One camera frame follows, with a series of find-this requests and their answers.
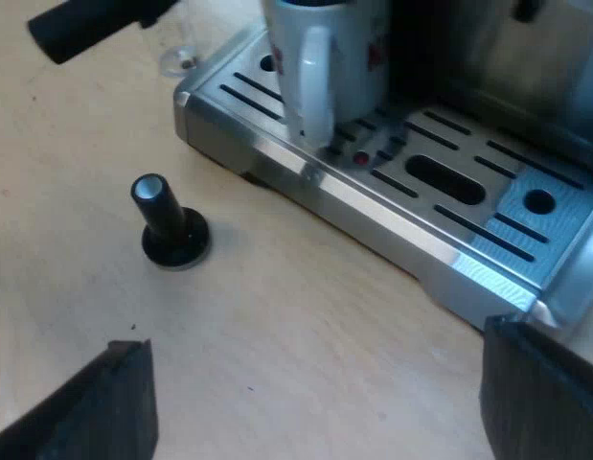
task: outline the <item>white mug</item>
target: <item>white mug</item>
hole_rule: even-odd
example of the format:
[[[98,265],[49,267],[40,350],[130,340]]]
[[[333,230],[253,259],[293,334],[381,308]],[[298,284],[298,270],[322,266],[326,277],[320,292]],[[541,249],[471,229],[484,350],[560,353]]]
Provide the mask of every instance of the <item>white mug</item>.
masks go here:
[[[386,97],[390,0],[262,4],[290,134],[314,149],[328,146],[335,123],[370,113]]]

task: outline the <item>drip tray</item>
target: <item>drip tray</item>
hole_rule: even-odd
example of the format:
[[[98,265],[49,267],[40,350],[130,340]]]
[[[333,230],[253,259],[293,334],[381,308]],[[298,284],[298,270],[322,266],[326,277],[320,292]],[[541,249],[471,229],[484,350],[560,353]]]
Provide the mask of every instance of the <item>drip tray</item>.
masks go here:
[[[483,328],[514,312],[570,329],[593,302],[593,175],[499,126],[388,102],[327,149],[290,140],[262,23],[174,93],[178,135],[415,275]]]

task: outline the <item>clear plastic piece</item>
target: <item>clear plastic piece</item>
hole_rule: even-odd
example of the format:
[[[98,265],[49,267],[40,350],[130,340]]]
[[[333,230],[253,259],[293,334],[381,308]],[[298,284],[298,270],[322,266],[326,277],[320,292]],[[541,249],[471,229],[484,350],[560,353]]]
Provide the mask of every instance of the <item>clear plastic piece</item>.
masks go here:
[[[151,52],[165,77],[183,78],[200,60],[194,32],[194,0],[180,0],[146,32]]]

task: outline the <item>countertop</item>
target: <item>countertop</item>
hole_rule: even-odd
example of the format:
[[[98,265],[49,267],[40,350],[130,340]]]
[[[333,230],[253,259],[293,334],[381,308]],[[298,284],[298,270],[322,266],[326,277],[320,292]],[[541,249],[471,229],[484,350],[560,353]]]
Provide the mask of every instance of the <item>countertop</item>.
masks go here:
[[[0,430],[113,339],[152,341],[163,459],[491,459],[482,336],[417,280],[174,134],[138,26],[62,65],[0,0]],[[260,15],[200,0],[205,54]],[[213,248],[144,256],[131,183],[163,174]],[[593,360],[593,311],[570,340]]]

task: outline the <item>stainless steel panel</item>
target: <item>stainless steel panel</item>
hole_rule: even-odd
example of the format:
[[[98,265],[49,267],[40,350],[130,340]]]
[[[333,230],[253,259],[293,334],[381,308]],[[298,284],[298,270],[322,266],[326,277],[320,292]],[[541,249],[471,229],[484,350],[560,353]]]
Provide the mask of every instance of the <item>stainless steel panel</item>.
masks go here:
[[[175,90],[177,133],[185,141],[401,265],[477,327],[487,315],[509,311],[553,327],[581,317],[593,274],[572,291],[564,267],[586,267],[593,257],[588,171],[444,105],[405,119],[400,105],[388,103],[339,126],[330,149],[311,151],[288,138],[282,104],[272,96],[278,84],[259,65],[268,54],[260,29],[238,53],[223,54],[230,56],[216,58],[223,65],[201,69]],[[430,164],[442,173],[422,175]],[[485,190],[481,202],[473,183]],[[538,208],[526,200],[532,191],[545,192],[534,201]],[[546,194],[553,210],[544,209]]]
[[[395,79],[423,80],[455,104],[593,167],[592,1],[394,5]]]

